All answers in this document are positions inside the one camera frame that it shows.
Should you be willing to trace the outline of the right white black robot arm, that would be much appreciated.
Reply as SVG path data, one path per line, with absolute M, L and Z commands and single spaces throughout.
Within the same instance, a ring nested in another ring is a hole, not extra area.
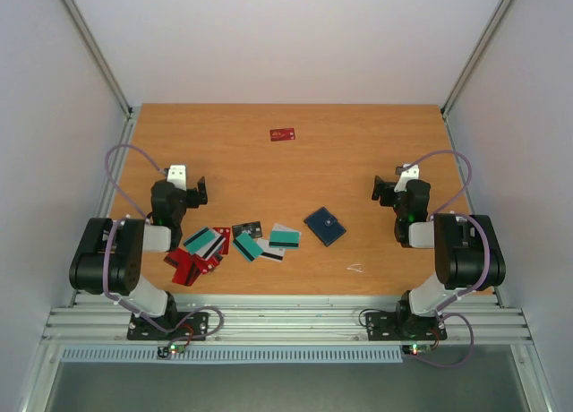
M 394 210 L 398 243 L 433 250 L 434 273 L 405 292 L 394 311 L 364 314 L 369 340 L 444 340 L 445 309 L 505 279 L 505 260 L 490 217 L 438 213 L 428 220 L 430 190 L 420 179 L 399 185 L 374 177 L 372 199 Z

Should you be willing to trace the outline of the navy blue card holder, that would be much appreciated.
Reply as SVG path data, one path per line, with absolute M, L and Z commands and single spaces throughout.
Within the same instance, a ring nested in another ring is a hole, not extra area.
M 321 207 L 304 219 L 304 224 L 325 246 L 331 246 L 346 233 L 338 219 L 325 207 Z

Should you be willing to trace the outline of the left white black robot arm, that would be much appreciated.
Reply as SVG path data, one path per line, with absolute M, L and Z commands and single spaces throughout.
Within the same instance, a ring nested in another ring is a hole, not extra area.
M 204 177 L 185 190 L 164 179 L 151 187 L 149 216 L 89 219 L 69 269 L 71 286 L 105 296 L 129 310 L 135 321 L 146 322 L 159 338 L 172 338 L 184 318 L 173 296 L 141 274 L 142 255 L 175 251 L 183 237 L 184 215 L 207 202 Z

